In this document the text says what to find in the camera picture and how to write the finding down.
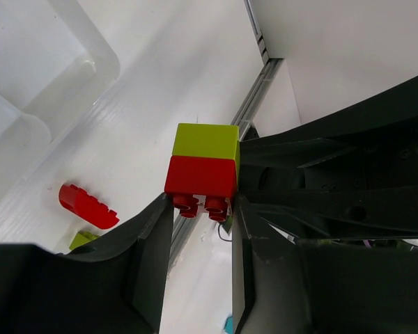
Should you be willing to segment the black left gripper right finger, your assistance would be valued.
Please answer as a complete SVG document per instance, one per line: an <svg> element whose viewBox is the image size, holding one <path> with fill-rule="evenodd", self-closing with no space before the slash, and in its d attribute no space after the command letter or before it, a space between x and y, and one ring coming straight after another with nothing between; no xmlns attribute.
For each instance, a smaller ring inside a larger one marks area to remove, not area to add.
<svg viewBox="0 0 418 334"><path fill-rule="evenodd" d="M244 196L232 238L236 333L418 333L418 250L293 243Z"/></svg>

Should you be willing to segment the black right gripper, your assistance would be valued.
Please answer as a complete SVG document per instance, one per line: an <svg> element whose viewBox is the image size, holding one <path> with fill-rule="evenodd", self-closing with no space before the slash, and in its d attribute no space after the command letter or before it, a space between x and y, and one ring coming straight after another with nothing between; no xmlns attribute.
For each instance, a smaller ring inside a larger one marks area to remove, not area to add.
<svg viewBox="0 0 418 334"><path fill-rule="evenodd" d="M241 142L239 191L303 239L418 239L418 76Z"/></svg>

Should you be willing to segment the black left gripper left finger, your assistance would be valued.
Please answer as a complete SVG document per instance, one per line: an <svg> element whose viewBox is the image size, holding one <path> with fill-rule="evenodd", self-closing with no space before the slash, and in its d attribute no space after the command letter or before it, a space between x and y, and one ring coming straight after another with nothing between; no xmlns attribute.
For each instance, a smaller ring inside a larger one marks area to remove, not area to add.
<svg viewBox="0 0 418 334"><path fill-rule="evenodd" d="M158 333L172 230L162 194L68 254L0 244L0 333Z"/></svg>

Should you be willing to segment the small green lego brick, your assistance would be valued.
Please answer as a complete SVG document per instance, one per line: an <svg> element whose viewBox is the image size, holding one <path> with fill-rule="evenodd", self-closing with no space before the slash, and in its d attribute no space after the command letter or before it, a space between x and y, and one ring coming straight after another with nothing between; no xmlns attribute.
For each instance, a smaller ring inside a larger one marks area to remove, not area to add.
<svg viewBox="0 0 418 334"><path fill-rule="evenodd" d="M97 234L93 234L91 232L87 232L84 230L80 230L79 232L76 233L76 235L74 236L74 238L72 239L70 245L69 245L69 250L73 251L74 249L81 247L97 238L99 238L100 236Z"/></svg>

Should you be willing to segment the red flower lego brick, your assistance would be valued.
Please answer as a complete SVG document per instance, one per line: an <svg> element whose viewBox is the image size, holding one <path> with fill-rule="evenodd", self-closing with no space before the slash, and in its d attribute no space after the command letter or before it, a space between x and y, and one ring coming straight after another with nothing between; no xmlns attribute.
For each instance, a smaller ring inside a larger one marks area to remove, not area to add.
<svg viewBox="0 0 418 334"><path fill-rule="evenodd" d="M115 211L74 184L61 186L59 202L63 208L101 230L112 228L120 221Z"/></svg>

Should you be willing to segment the red and green lego brick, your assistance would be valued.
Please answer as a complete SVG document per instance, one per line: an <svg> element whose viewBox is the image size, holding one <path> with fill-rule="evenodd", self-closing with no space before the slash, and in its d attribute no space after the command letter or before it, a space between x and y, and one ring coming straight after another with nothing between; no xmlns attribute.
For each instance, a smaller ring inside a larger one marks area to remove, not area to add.
<svg viewBox="0 0 418 334"><path fill-rule="evenodd" d="M238 126L180 123L164 192L181 216L221 223L232 215L239 170Z"/></svg>

